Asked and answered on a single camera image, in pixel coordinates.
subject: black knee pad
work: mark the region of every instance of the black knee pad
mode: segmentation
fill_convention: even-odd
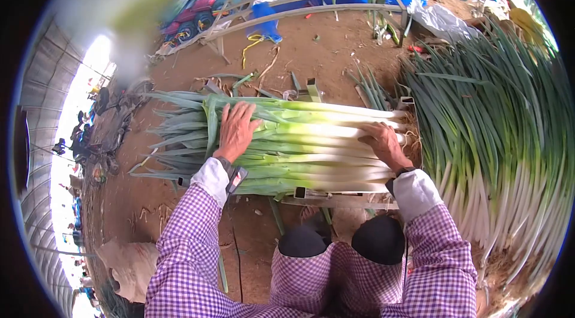
[[[351,247],[378,264],[399,264],[405,251],[405,236],[399,221],[378,215],[362,224],[351,239]]]

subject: dirt ground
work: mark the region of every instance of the dirt ground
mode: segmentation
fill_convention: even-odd
[[[471,17],[470,3],[442,0],[442,5],[463,19]],[[413,34],[410,34],[402,49],[397,48],[392,40],[378,46],[371,39],[366,14],[359,11],[339,12],[339,22],[335,21],[333,12],[315,13],[309,19],[303,16],[285,18],[279,22],[278,31],[284,39],[279,44],[277,61],[265,76],[263,88],[278,96],[281,94],[275,90],[293,89],[289,74],[292,70],[302,85],[306,79],[315,77],[319,88],[325,93],[325,102],[353,106],[363,106],[353,81],[343,75],[346,69],[355,70],[353,59],[359,60],[360,65],[369,64],[376,78],[390,87],[399,74],[399,57],[408,55],[406,48],[414,40]],[[315,36],[320,36],[320,40],[314,41]],[[226,35],[224,44],[230,65],[226,65],[210,48],[199,45],[192,45],[177,55],[170,55],[150,71],[155,89],[190,90],[201,85],[195,77],[208,77],[214,73],[248,74],[255,69],[262,72],[273,59],[273,43],[263,42],[248,49],[246,68],[242,70],[241,51],[248,43],[243,31]],[[228,86],[232,82],[223,80]],[[255,95],[255,90],[245,88],[242,93],[251,96]],[[102,187],[91,194],[90,202],[85,205],[88,252],[93,252],[113,238],[121,242],[155,242],[161,232],[161,216],[167,215],[166,207],[175,208],[183,194],[183,190],[175,192],[169,182],[131,177],[126,173],[145,158],[142,155],[152,151],[149,145],[160,140],[146,130],[162,122],[162,118],[152,112],[152,109],[162,106],[161,102],[152,100],[137,111],[132,121],[132,130],[117,151],[120,174],[109,177]],[[263,215],[255,214],[256,209]],[[279,211],[286,227],[298,221],[299,207],[280,205]],[[232,226],[240,262],[234,249]],[[231,198],[222,214],[219,232],[230,298],[240,300],[238,265],[241,264],[243,301],[267,302],[271,257],[276,241],[280,238],[268,199]],[[104,268],[95,259],[90,259],[89,264],[98,288],[105,278]]]

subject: hand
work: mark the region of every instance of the hand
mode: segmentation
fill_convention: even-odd
[[[383,122],[362,125],[360,127],[368,135],[359,137],[358,141],[369,144],[373,153],[393,172],[402,168],[413,167],[413,163],[403,154],[395,130]]]
[[[220,147],[212,157],[223,157],[233,163],[249,146],[254,131],[262,120],[249,119],[255,111],[254,104],[245,101],[237,102],[231,112],[229,103],[221,112]]]

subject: sleeve cuff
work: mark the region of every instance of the sleeve cuff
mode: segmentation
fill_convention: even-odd
[[[393,194],[406,223],[443,202],[435,184],[422,170],[406,172],[395,178]]]
[[[191,178],[190,185],[194,183],[215,199],[220,208],[224,207],[228,199],[226,187],[229,178],[220,161],[213,157],[208,158],[202,168]]]

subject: purple gingham apron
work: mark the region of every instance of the purple gingham apron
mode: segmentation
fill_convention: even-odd
[[[221,209],[193,184],[157,242],[146,317],[474,317],[477,272],[443,204],[413,219],[406,236],[414,271],[403,287],[403,265],[384,266],[334,242],[315,257],[276,249],[269,304],[243,304],[217,286],[217,226]]]

